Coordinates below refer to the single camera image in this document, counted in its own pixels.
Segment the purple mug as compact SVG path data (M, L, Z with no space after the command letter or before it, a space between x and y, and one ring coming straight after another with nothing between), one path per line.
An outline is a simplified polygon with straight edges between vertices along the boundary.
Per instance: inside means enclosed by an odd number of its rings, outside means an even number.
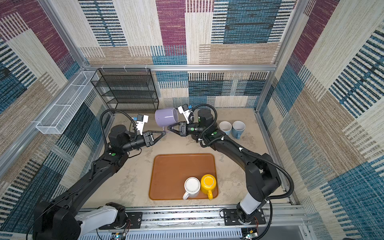
M159 109L155 112L155 120L168 133L167 127L179 121L179 113L175 108Z

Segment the light blue mug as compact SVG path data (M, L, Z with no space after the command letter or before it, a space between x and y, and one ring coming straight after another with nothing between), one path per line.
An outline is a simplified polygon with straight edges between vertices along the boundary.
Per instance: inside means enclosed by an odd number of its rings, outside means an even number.
M219 123L219 128L220 128L221 131L226 133L226 135L228 135L228 136L232 132L232 124L230 122L227 122L227 121L220 122Z

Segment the white mug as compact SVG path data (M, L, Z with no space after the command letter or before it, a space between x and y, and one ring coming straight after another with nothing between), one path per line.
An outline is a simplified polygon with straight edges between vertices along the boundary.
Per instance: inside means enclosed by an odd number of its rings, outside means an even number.
M188 198L195 198L199 195L201 189L200 181L195 177L188 178L184 183L185 193L183 195L183 200Z

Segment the yellow mug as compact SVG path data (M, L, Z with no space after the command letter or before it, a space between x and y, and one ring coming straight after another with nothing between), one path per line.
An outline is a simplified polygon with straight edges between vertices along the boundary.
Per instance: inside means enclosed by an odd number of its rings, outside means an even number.
M201 192L208 196L209 200L214 198L213 192L217 186L217 180L213 175L206 174L201 178Z

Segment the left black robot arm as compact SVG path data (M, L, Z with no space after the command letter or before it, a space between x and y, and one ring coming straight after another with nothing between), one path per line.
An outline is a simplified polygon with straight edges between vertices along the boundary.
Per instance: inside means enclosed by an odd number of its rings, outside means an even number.
M34 222L27 230L34 240L77 240L83 235L104 226L126 230L130 221L126 208L108 203L85 215L78 212L93 193L117 173L131 158L130 151L155 145L164 131L141 131L135 120L129 118L133 130L124 125L111 128L109 135L102 135L104 153L91 163L90 170L72 187L50 202L38 203Z

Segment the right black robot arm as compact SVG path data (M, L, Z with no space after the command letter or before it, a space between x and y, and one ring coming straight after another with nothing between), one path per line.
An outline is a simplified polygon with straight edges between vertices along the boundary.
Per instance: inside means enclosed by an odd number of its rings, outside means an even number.
M289 173L274 163L268 154L254 153L230 138L228 130L217 122L217 110L209 104L178 107L185 121L168 126L168 130L192 138L203 148L212 148L237 163L245 172L247 195L237 205L241 224L249 224L265 204L292 195L294 181Z

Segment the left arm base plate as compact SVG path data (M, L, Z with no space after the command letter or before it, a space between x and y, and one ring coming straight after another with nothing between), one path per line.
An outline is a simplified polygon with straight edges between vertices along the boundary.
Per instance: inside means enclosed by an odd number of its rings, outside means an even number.
M99 230L128 230L139 229L142 223L143 212L118 213L116 220L109 225L104 225Z

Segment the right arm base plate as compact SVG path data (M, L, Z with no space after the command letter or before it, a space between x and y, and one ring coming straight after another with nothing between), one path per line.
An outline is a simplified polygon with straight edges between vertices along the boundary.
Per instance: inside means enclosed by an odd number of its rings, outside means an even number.
M254 217L248 222L240 220L237 210L235 209L221 209L219 212L221 218L224 219L225 226L236 225L264 225L267 223L264 212L256 212Z

